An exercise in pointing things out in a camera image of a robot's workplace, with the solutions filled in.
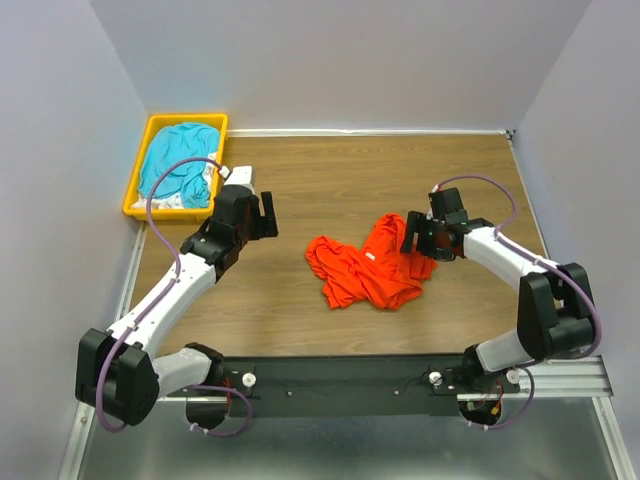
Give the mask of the orange t shirt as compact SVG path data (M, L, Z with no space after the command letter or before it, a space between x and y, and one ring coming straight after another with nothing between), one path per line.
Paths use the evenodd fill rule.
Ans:
M387 213L374 224L361 248L319 236L305 258L323 281L322 293L331 309L368 301L383 310L398 310L423 293L423 283L437 269L436 260L413 250L401 251L406 221Z

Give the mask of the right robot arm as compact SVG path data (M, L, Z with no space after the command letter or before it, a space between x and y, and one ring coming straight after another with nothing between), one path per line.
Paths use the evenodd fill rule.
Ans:
M465 350L454 370L465 386L513 367L588 355L601 340L584 268L537 256L482 218L469 220L461 211L437 219L411 211L401 251L447 262L472 260L518 293L516 327Z

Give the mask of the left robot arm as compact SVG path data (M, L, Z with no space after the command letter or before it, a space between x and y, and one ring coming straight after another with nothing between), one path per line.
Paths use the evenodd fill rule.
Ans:
M250 241L275 238L273 196L248 185L225 185L214 210L185 239L167 273L107 330L89 329L80 339L76 398L95 408L103 427L119 432L144 420L156 401L200 385L222 386L223 356L198 343L160 356L165 338L190 306L237 262Z

